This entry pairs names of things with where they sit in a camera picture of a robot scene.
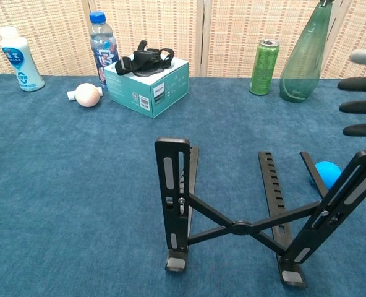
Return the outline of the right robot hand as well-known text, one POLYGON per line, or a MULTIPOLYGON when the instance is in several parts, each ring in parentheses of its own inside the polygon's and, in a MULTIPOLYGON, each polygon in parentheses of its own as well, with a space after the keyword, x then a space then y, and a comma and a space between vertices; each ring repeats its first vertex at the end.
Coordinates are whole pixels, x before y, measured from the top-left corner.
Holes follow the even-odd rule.
MULTIPOLYGON (((355 64, 366 65, 366 49, 354 50, 349 59, 355 64)), ((366 92, 366 77, 351 77, 338 83, 338 89, 347 91, 366 92)), ((343 113, 366 114, 366 100, 349 101, 340 105, 343 113)), ((366 137, 366 124, 355 124, 343 129, 343 134, 353 137, 366 137)))

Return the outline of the black metal laptop stand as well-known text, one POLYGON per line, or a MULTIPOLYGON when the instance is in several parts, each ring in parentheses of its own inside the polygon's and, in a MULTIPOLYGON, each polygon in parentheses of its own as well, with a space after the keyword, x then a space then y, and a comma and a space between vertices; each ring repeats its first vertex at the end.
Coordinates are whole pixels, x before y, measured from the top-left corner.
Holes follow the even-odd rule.
POLYGON ((304 288, 300 266, 366 198, 365 150, 354 155, 330 189, 310 155, 302 152, 320 200, 293 210, 285 208, 272 154, 259 152, 269 216, 254 223, 231 220, 194 194, 198 147, 187 139, 160 137, 155 153, 170 272, 186 269, 192 244, 227 234, 249 235, 275 252, 284 284, 304 288))

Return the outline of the green glass spray bottle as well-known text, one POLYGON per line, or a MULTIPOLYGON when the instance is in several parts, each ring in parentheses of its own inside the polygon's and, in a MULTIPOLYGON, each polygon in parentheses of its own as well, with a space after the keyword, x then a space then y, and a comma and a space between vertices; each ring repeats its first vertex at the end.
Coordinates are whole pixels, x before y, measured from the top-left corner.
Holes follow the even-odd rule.
POLYGON ((318 0, 287 60, 279 82, 283 100, 301 103, 318 85, 334 0, 318 0))

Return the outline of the blue ball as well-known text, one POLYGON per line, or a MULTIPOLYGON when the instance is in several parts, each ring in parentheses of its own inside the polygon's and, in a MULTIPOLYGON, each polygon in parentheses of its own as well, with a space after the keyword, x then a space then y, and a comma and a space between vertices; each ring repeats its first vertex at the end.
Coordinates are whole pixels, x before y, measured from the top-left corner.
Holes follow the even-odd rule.
POLYGON ((334 183, 342 173, 340 167, 330 161, 320 161, 315 164, 315 168, 317 169, 327 190, 330 190, 333 187, 334 183))

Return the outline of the green drink can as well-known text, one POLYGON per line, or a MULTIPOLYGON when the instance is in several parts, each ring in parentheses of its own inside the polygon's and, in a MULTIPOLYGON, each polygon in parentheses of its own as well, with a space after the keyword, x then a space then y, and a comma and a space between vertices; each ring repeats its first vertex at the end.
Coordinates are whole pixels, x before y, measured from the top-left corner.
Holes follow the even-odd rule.
POLYGON ((252 94, 266 95, 269 92, 278 53, 278 40, 260 40, 257 46, 252 77, 250 80, 249 91, 252 94))

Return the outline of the bamboo folding screen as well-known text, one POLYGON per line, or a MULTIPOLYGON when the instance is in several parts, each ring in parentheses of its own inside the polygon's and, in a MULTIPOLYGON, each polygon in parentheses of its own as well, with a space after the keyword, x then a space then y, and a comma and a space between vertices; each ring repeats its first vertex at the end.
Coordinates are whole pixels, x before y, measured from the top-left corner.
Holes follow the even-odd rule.
MULTIPOLYGON (((192 77, 249 77, 257 44, 280 43, 279 77, 318 0, 0 0, 0 28, 24 36, 43 75, 95 75, 89 14, 102 11, 118 52, 171 48, 192 77)), ((0 46, 0 74, 12 66, 0 46)))

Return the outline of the teal cardboard box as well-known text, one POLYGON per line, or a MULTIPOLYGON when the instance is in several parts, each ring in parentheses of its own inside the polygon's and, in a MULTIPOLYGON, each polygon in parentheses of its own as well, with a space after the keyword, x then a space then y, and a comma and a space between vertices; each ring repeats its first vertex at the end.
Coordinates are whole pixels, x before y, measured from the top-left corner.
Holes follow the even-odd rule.
POLYGON ((110 99, 140 114, 155 118, 189 92, 189 62, 174 58, 163 72, 141 77, 118 75, 115 64, 105 67, 110 99))

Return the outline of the clear bottle blue cap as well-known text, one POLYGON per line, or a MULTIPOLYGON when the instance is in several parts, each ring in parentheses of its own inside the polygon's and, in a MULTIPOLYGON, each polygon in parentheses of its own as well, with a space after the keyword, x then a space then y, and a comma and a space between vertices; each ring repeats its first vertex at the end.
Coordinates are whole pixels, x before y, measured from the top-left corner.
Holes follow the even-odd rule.
POLYGON ((104 69, 119 60, 117 41, 112 28, 106 23, 106 15, 102 11, 89 14, 90 44, 96 63, 98 78, 103 89, 107 89, 104 69))

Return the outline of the cream ball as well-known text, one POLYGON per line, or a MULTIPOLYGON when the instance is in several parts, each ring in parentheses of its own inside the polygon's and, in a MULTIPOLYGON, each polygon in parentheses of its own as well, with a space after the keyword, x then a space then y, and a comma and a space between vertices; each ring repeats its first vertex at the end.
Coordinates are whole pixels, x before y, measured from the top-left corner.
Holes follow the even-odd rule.
POLYGON ((77 86, 74 91, 74 98, 83 107, 94 107, 103 96, 103 89, 90 83, 83 83, 77 86))

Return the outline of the white lip balm tube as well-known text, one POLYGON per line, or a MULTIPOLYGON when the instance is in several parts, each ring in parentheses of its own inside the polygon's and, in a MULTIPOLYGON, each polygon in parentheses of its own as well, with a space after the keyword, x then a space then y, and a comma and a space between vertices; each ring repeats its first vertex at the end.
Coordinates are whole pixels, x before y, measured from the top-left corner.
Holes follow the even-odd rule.
MULTIPOLYGON (((100 96, 102 97, 103 96, 103 89, 101 87, 97 87, 96 89, 98 90, 100 96)), ((74 101, 75 100, 75 90, 68 91, 67 92, 67 97, 70 101, 74 101)))

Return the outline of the blue table mat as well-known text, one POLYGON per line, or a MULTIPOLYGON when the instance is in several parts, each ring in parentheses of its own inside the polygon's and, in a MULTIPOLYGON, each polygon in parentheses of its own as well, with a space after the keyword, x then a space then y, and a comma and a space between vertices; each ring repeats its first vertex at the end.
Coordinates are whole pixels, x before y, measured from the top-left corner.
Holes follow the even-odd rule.
POLYGON ((51 77, 37 92, 0 75, 0 297, 366 297, 366 199, 306 261, 305 289, 279 279, 273 251, 249 236, 193 245, 184 273, 165 271, 155 159, 159 137, 200 148, 196 195, 233 220, 268 210, 257 153, 273 154, 287 209, 319 199, 300 152, 345 167, 366 123, 341 103, 366 100, 321 80, 303 103, 248 91, 247 79, 191 78, 155 119, 66 93, 95 77, 51 77))

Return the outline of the white bottle blue label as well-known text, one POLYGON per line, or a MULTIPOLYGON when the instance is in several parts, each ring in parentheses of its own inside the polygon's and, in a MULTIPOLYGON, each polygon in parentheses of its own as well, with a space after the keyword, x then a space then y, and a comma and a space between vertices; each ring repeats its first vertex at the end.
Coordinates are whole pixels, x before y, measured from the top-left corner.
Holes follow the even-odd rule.
POLYGON ((0 46, 15 72, 20 88, 25 92, 43 88, 45 82, 35 65, 28 40, 11 26, 1 27, 0 36, 0 46))

